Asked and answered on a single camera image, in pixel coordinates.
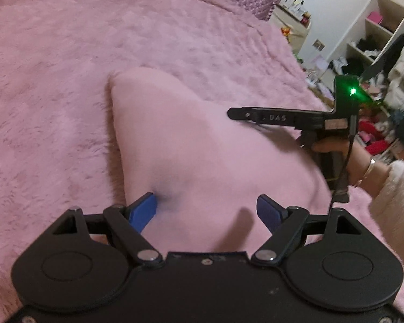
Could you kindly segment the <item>person right hand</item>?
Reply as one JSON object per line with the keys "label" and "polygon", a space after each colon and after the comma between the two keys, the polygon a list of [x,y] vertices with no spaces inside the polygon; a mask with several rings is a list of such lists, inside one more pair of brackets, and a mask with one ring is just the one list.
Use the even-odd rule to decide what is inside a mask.
{"label": "person right hand", "polygon": [[370,154],[357,142],[352,144],[338,137],[329,137],[322,139],[312,145],[312,150],[320,153],[340,152],[343,158],[347,157],[349,149],[352,148],[347,163],[347,173],[349,185],[353,185],[362,179],[371,161]]}

